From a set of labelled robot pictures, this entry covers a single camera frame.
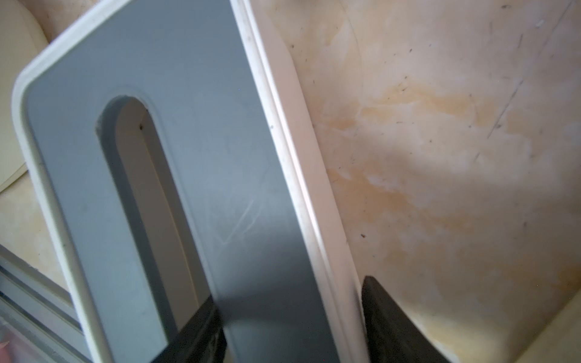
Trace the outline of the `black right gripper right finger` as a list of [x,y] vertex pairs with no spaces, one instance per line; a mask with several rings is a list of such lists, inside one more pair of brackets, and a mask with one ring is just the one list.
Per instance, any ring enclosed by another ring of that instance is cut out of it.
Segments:
[[362,304],[371,362],[447,362],[379,281],[363,280]]

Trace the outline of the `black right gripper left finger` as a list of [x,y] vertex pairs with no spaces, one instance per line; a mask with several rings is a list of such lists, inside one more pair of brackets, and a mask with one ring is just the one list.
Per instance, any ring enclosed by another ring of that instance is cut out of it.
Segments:
[[224,362],[226,348],[221,315],[209,296],[178,335],[151,362]]

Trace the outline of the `white box grey lid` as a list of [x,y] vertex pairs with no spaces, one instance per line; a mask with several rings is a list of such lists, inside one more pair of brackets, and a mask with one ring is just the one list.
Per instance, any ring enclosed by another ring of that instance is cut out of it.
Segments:
[[174,331],[114,142],[152,116],[237,362],[367,362],[361,287],[291,55],[250,1],[102,1],[18,76],[18,141],[96,362]]

